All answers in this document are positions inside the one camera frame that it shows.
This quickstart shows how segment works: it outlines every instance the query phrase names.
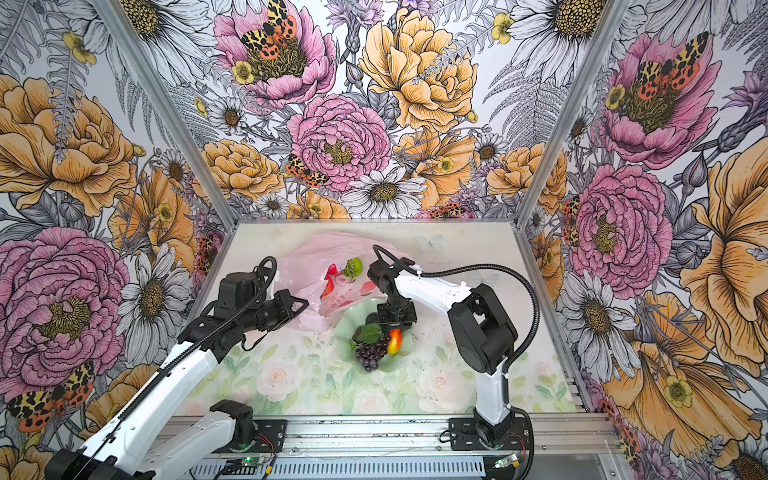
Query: purple flower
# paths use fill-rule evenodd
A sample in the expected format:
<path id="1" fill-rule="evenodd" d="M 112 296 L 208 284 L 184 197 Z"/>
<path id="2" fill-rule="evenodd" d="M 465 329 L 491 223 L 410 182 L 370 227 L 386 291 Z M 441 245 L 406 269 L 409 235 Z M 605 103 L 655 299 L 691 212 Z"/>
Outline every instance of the purple flower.
<path id="1" fill-rule="evenodd" d="M 402 0 L 400 6 L 418 10 L 422 15 L 434 15 L 437 13 L 435 0 Z"/>
<path id="2" fill-rule="evenodd" d="M 53 227 L 0 246 L 0 393 L 61 385 L 88 360 L 97 375 L 123 349 L 116 336 L 128 283 L 117 252 L 85 232 Z"/>
<path id="3" fill-rule="evenodd" d="M 639 165 L 602 165 L 581 193 L 571 248 L 574 270 L 587 270 L 626 300 L 643 292 L 670 255 L 672 225 L 659 180 Z"/>
<path id="4" fill-rule="evenodd" d="M 371 108 L 331 94 L 312 100 L 287 123 L 293 154 L 312 171 L 325 174 L 330 190 L 346 192 L 349 182 L 389 162 L 384 121 Z"/>
<path id="5" fill-rule="evenodd" d="M 643 162 L 658 170 L 671 164 L 701 138 L 717 113 L 707 108 L 710 90 L 720 70 L 720 62 L 710 65 L 713 39 L 707 42 L 696 63 L 699 71 L 680 90 L 660 89 L 650 100 L 640 98 L 642 81 L 637 70 L 643 62 L 664 63 L 675 58 L 685 45 L 660 44 L 642 34 L 629 47 L 608 81 L 611 90 L 605 99 L 602 115 L 593 124 L 592 141 L 615 151 L 630 162 Z"/>
<path id="6" fill-rule="evenodd" d="M 232 70 L 233 85 L 247 91 L 245 105 L 251 111 L 280 109 L 288 104 L 308 101 L 316 94 L 333 88 L 336 80 L 336 44 L 331 34 L 320 32 L 309 11 L 296 10 L 286 0 L 288 15 L 296 21 L 296 37 L 279 47 L 277 58 L 265 60 L 260 52 L 253 52 L 240 38 L 253 30 L 263 30 L 267 22 L 267 9 L 254 13 L 248 7 L 245 15 L 232 12 L 231 17 L 219 15 L 214 20 L 216 48 L 223 52 L 219 63 Z"/>
<path id="7" fill-rule="evenodd" d="M 326 7 L 331 12 L 328 24 L 333 30 L 354 22 L 369 29 L 382 21 L 382 0 L 328 0 Z"/>

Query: grape cluster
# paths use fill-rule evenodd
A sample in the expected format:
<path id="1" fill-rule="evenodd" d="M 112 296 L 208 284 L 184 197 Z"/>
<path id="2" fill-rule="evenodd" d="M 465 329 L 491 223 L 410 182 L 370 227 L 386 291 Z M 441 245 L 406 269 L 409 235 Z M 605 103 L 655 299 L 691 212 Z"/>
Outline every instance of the grape cluster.
<path id="1" fill-rule="evenodd" d="M 379 361 L 386 355 L 388 345 L 389 335 L 384 335 L 375 345 L 357 343 L 355 357 L 362 364 L 362 367 L 366 369 L 366 372 L 372 372 L 379 368 Z"/>

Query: pink plastic bag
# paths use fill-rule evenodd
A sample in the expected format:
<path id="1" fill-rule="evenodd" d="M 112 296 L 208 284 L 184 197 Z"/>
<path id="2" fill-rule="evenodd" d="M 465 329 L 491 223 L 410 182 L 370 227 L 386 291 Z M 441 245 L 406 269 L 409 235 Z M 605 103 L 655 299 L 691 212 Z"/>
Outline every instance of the pink plastic bag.
<path id="1" fill-rule="evenodd" d="M 321 233 L 277 259 L 275 290 L 287 288 L 291 295 L 310 302 L 288 327 L 322 332 L 335 326 L 346 308 L 369 298 L 384 298 L 368 279 L 368 267 L 376 261 L 376 244 L 398 257 L 408 256 L 388 243 L 339 232 Z"/>

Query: orange peony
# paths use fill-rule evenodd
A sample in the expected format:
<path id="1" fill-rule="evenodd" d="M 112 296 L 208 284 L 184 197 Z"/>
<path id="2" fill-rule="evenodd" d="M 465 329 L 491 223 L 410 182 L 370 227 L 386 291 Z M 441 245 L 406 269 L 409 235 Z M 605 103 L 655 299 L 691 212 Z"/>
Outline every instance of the orange peony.
<path id="1" fill-rule="evenodd" d="M 659 442 L 674 431 L 672 451 L 677 455 L 689 456 L 711 436 L 721 435 L 725 449 L 714 463 L 728 465 L 739 456 L 736 440 L 759 437 L 760 422 L 750 420 L 752 410 L 726 392 L 733 387 L 723 367 L 706 361 L 713 344 L 704 324 L 696 323 L 673 293 L 647 291 L 639 301 L 640 325 L 625 334 L 642 368 L 633 379 L 619 371 L 621 379 L 605 383 L 605 392 L 630 424 Z M 742 392 L 749 388 L 741 381 L 737 386 Z"/>
<path id="2" fill-rule="evenodd" d="M 720 358 L 757 377 L 768 361 L 768 138 L 713 165 L 709 190 L 708 211 L 693 206 L 714 231 L 711 249 L 695 270 L 681 270 L 680 285 L 706 315 Z"/>
<path id="3" fill-rule="evenodd" d="M 408 162 L 419 162 L 411 178 L 424 177 L 427 189 L 420 192 L 422 208 L 428 210 L 442 205 L 456 195 L 472 179 L 472 167 L 480 166 L 475 151 L 475 137 L 445 135 L 440 139 L 432 131 L 403 135 L 393 150 Z"/>
<path id="4" fill-rule="evenodd" d="M 277 162 L 245 142 L 225 139 L 206 144 L 203 158 L 227 198 L 237 192 L 256 200 L 285 187 Z"/>
<path id="5" fill-rule="evenodd" d="M 317 218 L 328 219 L 346 219 L 351 218 L 346 208 L 338 200 L 318 195 L 312 190 L 308 190 L 305 195 L 299 195 L 298 205 L 288 206 L 288 218 Z"/>
<path id="6" fill-rule="evenodd" d="M 190 272 L 194 268 L 194 225 L 187 201 L 180 197 L 160 168 L 141 178 L 141 194 L 120 196 L 109 219 L 115 248 L 131 253 L 143 250 L 154 262 L 163 243 L 176 247 L 176 260 Z"/>
<path id="7" fill-rule="evenodd" d="M 400 103 L 397 123 L 401 127 L 445 133 L 472 110 L 478 65 L 473 65 L 467 54 L 427 75 L 427 67 L 455 47 L 453 34 L 435 30 L 435 23 L 418 10 L 408 14 L 401 8 L 397 25 L 394 32 L 382 23 L 368 30 L 359 65 L 377 83 L 371 90 L 395 95 Z"/>
<path id="8" fill-rule="evenodd" d="M 85 417 L 93 420 L 95 425 L 82 429 L 80 437 L 87 439 L 107 425 L 156 371 L 157 365 L 139 365 L 125 370 L 112 380 L 107 392 L 85 409 Z"/>
<path id="9" fill-rule="evenodd" d="M 492 170 L 488 174 L 488 192 L 491 195 L 503 194 L 505 196 L 525 192 L 531 185 L 531 179 L 538 168 L 544 150 L 545 144 L 541 142 L 531 148 L 520 147 L 517 151 L 502 155 L 499 158 L 502 168 Z M 565 152 L 561 151 L 538 199 L 547 214 L 554 215 L 554 212 L 560 207 L 563 197 L 565 197 L 565 171 L 567 168 L 568 159 L 565 157 Z"/>
<path id="10" fill-rule="evenodd" d="M 53 97 L 60 93 L 41 78 L 22 87 L 0 75 L 0 191 L 26 194 L 17 208 L 36 204 L 48 188 L 64 191 L 96 217 L 136 187 L 134 147 L 96 98 L 77 92 L 72 132 L 57 158 Z"/>
<path id="11" fill-rule="evenodd" d="M 562 239 L 550 233 L 544 237 L 542 233 L 533 240 L 533 254 L 538 264 L 538 270 L 544 277 L 544 284 L 553 302 L 560 296 L 563 288 L 563 253 Z"/>

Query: fruit plate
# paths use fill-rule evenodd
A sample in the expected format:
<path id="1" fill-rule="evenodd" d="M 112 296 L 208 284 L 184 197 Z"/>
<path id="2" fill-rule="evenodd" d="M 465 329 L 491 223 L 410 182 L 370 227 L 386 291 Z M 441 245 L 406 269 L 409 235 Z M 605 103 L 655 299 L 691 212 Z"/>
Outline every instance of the fruit plate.
<path id="1" fill-rule="evenodd" d="M 374 313 L 376 311 L 376 306 L 380 303 L 382 303 L 381 300 L 371 299 L 351 306 L 344 312 L 341 320 L 339 320 L 339 323 L 333 330 L 333 336 L 336 337 L 336 348 L 339 351 L 339 358 L 344 362 L 352 363 L 358 373 L 366 373 L 366 370 L 355 358 L 355 352 L 349 341 L 355 334 L 357 327 L 366 324 L 366 317 L 370 313 Z M 385 355 L 384 358 L 379 361 L 378 370 L 384 373 L 395 371 L 397 365 L 400 364 L 400 360 L 412 351 L 413 337 L 411 336 L 411 330 L 409 329 L 402 334 L 402 345 L 400 346 L 400 350 L 395 355 Z"/>

